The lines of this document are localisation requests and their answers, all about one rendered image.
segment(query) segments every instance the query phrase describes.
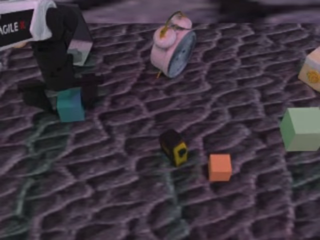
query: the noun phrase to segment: black and yellow box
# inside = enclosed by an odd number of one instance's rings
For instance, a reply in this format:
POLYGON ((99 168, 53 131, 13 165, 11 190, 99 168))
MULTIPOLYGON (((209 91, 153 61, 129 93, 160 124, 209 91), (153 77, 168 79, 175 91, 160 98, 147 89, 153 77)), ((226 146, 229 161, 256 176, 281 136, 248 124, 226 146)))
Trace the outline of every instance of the black and yellow box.
POLYGON ((180 133, 169 129, 159 137, 161 149, 176 167, 187 161, 188 149, 180 133))

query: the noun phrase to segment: light green box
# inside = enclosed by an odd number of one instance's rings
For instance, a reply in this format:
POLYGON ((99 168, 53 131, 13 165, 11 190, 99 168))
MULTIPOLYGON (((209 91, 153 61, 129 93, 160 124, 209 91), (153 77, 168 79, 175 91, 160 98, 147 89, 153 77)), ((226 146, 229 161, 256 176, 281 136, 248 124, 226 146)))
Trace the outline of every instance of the light green box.
POLYGON ((280 124, 284 147, 288 152, 310 152, 320 148, 320 109, 288 108, 280 124))

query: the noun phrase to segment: teal box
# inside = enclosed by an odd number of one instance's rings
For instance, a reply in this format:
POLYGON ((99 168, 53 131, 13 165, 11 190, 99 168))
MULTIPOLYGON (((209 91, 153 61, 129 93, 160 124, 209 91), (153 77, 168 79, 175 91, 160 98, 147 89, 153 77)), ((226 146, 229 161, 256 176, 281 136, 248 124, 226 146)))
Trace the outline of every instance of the teal box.
POLYGON ((57 93, 56 109, 61 122, 80 122, 85 120, 82 106, 81 88, 75 87, 57 93))
POLYGON ((317 151, 320 148, 320 109, 288 108, 281 121, 280 132, 288 152, 317 151))

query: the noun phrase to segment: orange cube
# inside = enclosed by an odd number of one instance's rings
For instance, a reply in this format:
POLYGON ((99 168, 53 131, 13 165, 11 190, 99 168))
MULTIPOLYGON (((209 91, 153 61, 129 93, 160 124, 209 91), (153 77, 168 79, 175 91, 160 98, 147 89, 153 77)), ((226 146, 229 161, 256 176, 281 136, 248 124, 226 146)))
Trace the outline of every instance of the orange cube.
POLYGON ((232 174, 230 154, 211 154, 208 164, 210 182, 227 182, 232 174))

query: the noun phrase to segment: clock face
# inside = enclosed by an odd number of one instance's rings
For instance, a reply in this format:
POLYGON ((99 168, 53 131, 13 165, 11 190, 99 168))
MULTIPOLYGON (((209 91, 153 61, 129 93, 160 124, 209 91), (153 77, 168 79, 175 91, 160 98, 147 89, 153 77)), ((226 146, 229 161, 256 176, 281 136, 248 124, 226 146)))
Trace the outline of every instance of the clock face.
POLYGON ((196 33, 190 31, 180 43, 176 46, 175 51, 172 54, 168 67, 168 77, 175 78, 178 76, 187 66, 190 56, 196 44, 196 33))

